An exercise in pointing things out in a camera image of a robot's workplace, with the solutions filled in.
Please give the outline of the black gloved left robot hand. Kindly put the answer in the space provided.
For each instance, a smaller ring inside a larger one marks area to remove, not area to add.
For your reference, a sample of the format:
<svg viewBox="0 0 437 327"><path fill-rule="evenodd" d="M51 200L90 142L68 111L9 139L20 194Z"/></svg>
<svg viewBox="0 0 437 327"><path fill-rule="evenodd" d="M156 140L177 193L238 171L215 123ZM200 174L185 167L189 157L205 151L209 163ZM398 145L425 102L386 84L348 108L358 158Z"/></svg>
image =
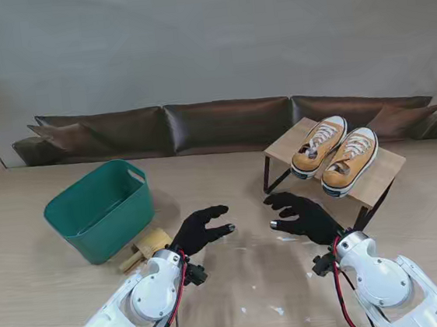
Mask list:
<svg viewBox="0 0 437 327"><path fill-rule="evenodd" d="M228 210L227 206L218 205L195 211L184 220L169 249L173 251L181 250L185 256L193 256L208 243L215 242L234 232L236 226L230 223L217 228L206 227L210 221L227 214Z"/></svg>

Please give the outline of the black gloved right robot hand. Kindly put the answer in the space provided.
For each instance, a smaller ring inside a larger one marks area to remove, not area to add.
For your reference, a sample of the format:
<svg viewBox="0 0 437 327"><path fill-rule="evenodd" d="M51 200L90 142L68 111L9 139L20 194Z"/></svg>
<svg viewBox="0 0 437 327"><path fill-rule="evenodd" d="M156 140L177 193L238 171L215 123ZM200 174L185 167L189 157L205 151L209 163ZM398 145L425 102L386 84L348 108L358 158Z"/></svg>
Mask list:
<svg viewBox="0 0 437 327"><path fill-rule="evenodd" d="M344 231L319 204L290 192L272 193L264 204L279 211L280 220L270 222L271 229L301 235L318 245L332 245Z"/></svg>

